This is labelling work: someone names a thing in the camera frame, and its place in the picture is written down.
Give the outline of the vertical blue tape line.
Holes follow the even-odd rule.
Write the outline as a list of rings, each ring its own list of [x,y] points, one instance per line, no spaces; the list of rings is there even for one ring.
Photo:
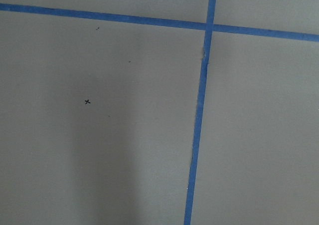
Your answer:
[[[195,192],[197,163],[198,163],[198,156],[199,156],[202,118],[203,118],[206,84],[207,84],[207,70],[208,70],[211,40],[212,40],[212,34],[213,34],[215,6],[216,6],[216,0],[208,0],[206,26],[205,26],[205,34],[204,34],[204,41],[203,41],[203,59],[202,59],[201,68],[200,68],[196,114],[195,114],[195,121],[194,121],[194,130],[193,130],[192,156],[191,156],[191,162],[189,167],[187,194],[186,194],[184,220],[183,220],[183,223],[185,225],[191,224],[191,218],[192,218],[192,208],[193,208],[193,200],[194,200],[194,192]]]

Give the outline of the horizontal blue tape line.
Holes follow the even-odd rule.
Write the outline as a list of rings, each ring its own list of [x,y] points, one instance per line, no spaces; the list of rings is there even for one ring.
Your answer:
[[[60,8],[47,8],[47,7],[41,7],[41,6],[7,4],[7,3],[1,3],[0,9],[1,11],[10,11],[10,12],[44,14],[44,15],[84,18],[84,19],[92,19],[92,20],[105,20],[105,21],[124,22],[124,23],[133,23],[133,24],[176,27],[176,28],[183,28],[183,29],[195,29],[195,30],[210,29],[214,32],[235,33],[235,34],[264,36],[264,37],[273,37],[273,38],[284,38],[284,39],[302,40],[302,41],[311,41],[311,42],[319,41],[319,36],[317,34],[251,28],[251,27],[242,27],[242,26],[232,26],[232,25],[222,25],[222,24],[209,25],[203,22],[192,22],[192,21],[185,21],[185,20],[152,18],[152,17],[101,13],[101,12],[91,12],[91,11],[82,11],[82,10],[60,9]]]

